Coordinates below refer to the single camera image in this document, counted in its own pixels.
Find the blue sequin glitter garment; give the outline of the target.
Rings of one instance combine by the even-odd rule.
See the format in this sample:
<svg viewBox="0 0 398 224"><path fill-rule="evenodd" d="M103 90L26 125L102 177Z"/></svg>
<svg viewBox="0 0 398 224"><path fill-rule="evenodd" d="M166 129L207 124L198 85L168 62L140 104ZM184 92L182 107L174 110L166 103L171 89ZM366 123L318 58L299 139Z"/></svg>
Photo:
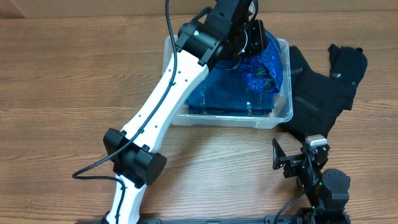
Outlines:
<svg viewBox="0 0 398 224"><path fill-rule="evenodd" d="M283 83L283 66L280 58L278 40L268 31L264 31L269 45L259 54L237 61L223 61L215 65L220 70L235 70L255 92L276 95Z"/></svg>

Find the blue denim jeans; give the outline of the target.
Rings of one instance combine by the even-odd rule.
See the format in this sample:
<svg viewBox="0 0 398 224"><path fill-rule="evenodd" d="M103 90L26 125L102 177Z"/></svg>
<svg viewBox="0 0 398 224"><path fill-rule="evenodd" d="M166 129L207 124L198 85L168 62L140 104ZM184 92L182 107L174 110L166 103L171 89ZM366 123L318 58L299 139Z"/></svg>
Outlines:
<svg viewBox="0 0 398 224"><path fill-rule="evenodd" d="M214 68L186 99L189 114L264 116L275 108L274 99L248 86L237 70Z"/></svg>

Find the black garment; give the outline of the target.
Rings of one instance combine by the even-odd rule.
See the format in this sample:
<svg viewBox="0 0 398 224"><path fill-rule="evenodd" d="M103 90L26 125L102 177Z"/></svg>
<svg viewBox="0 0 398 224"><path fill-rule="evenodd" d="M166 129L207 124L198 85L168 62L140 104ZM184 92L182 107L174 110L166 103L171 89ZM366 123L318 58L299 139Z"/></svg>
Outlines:
<svg viewBox="0 0 398 224"><path fill-rule="evenodd" d="M280 126L304 143L309 136L327 137L343 110L351 110L368 60L362 48L331 44L330 75L311 69L298 47L290 47L293 117Z"/></svg>

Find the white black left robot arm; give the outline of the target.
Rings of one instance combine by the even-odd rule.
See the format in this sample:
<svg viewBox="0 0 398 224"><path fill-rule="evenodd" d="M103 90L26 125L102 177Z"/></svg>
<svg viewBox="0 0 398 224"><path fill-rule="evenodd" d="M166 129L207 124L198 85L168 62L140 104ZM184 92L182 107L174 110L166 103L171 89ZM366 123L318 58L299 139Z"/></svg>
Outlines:
<svg viewBox="0 0 398 224"><path fill-rule="evenodd" d="M189 94L220 61L257 55L268 45L256 16L258 2L218 0L184 23L171 37L172 56L162 78L122 130L109 129L103 142L114 164L116 192L102 223L137 223L147 186L163 171L160 145Z"/></svg>

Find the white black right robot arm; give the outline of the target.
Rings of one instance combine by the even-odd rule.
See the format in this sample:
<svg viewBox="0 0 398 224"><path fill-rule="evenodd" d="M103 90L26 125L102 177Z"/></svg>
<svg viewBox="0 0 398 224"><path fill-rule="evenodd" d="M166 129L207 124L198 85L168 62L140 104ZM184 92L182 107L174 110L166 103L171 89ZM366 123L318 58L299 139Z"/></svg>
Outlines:
<svg viewBox="0 0 398 224"><path fill-rule="evenodd" d="M283 168L284 177L296 177L301 191L274 218L267 218L271 223L350 223L345 212L349 200L351 179L338 169L322 170L328 161L330 147L327 139L318 134L305 139L300 147L300 154L286 156L276 139L272 140L274 170ZM294 216L282 213L300 197L305 195L310 207L301 208Z"/></svg>

